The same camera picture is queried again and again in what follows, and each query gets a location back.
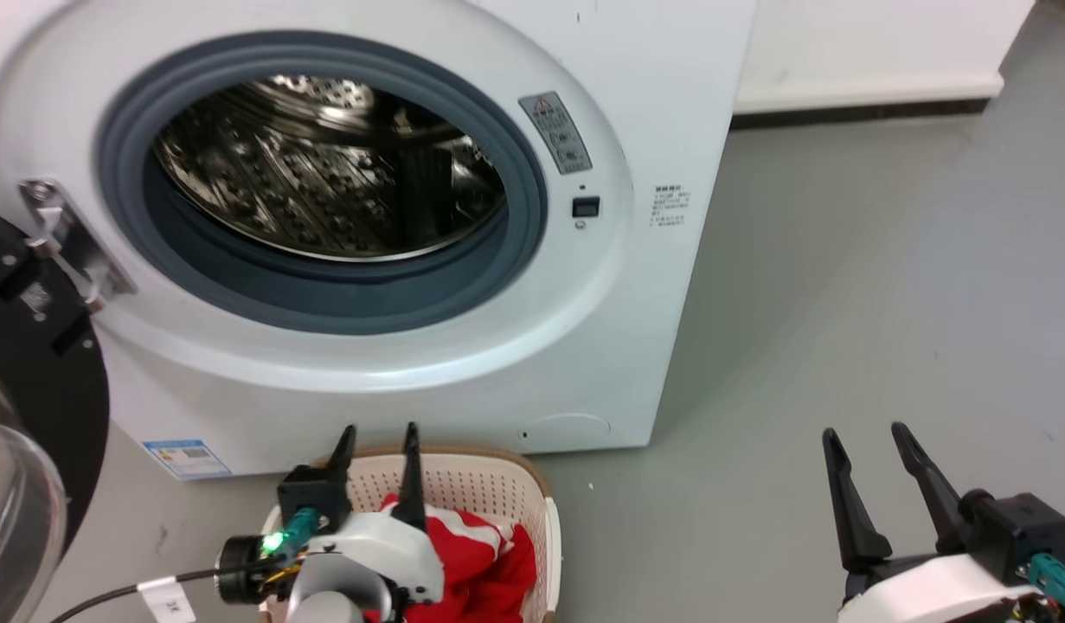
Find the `white baseboard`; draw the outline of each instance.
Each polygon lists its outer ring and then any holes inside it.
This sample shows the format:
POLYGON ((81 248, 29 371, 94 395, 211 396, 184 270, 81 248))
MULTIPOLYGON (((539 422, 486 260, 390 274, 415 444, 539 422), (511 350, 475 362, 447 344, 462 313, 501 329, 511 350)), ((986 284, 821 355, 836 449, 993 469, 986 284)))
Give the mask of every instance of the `white baseboard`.
POLYGON ((736 114, 817 110, 912 102, 989 99, 1005 85, 998 73, 938 80, 824 84, 740 84, 736 114))

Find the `white plastic basket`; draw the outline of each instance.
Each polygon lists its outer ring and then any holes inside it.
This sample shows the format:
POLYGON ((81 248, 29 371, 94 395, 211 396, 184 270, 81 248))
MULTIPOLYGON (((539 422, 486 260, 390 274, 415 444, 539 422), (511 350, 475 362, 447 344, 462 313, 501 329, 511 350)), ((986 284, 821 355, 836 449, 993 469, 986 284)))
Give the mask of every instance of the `white plastic basket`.
MULTIPOLYGON (((387 494, 402 486, 405 457, 400 448, 362 449, 348 469, 348 492, 357 511, 377 511, 387 494)), ((562 540, 559 512, 536 466, 502 449, 423 445, 425 502, 462 509, 494 524, 517 521, 536 548, 536 587, 521 606, 524 623, 551 623, 559 603, 562 540)), ((279 509, 267 518, 263 534, 280 526, 279 509)), ((264 603, 260 610, 273 623, 285 623, 285 604, 264 603)))

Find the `red cloth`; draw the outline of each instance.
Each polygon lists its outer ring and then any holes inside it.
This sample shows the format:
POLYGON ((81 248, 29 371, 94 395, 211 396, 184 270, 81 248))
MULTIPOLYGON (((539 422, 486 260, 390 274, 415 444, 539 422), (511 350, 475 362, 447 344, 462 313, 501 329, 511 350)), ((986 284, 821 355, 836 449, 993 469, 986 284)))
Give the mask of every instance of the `red cloth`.
MULTIPOLYGON (((397 496, 382 501, 390 511, 397 496)), ((498 529, 465 511, 427 505, 428 537, 444 563, 444 601, 410 607, 407 623, 522 623, 536 584, 536 550, 521 524, 498 529)))

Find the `white washing machine front panel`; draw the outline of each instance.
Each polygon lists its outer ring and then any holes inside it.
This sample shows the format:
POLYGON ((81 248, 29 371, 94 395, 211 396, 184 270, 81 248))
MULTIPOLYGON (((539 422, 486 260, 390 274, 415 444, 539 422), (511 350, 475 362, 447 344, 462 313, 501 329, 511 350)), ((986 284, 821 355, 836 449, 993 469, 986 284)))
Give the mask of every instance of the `white washing machine front panel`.
POLYGON ((32 229, 18 182, 58 180, 137 286, 95 316, 106 335, 117 423, 144 442, 200 439, 232 473, 310 460, 348 421, 361 425, 363 441, 393 438, 416 419, 429 441, 518 450, 645 443, 754 1, 603 4, 30 0, 0 7, 0 214, 32 229), (99 187, 97 143, 113 101, 176 52, 267 31, 377 40, 492 99, 543 171, 546 226, 521 276, 452 319, 358 335, 236 316, 155 269, 99 187), (521 108, 520 99, 547 92, 567 105, 592 169, 559 174, 521 108), (576 196, 599 196, 600 215, 579 225, 571 215, 576 196))

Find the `white cable tag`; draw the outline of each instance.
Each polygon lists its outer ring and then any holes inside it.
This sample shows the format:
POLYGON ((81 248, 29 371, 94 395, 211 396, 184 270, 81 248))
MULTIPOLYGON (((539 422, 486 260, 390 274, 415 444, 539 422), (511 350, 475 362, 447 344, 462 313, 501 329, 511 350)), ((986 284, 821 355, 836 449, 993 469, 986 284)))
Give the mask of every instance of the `white cable tag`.
POLYGON ((141 591, 144 603, 159 623, 195 623, 197 620, 182 584, 178 584, 175 576, 137 584, 136 590, 141 591))

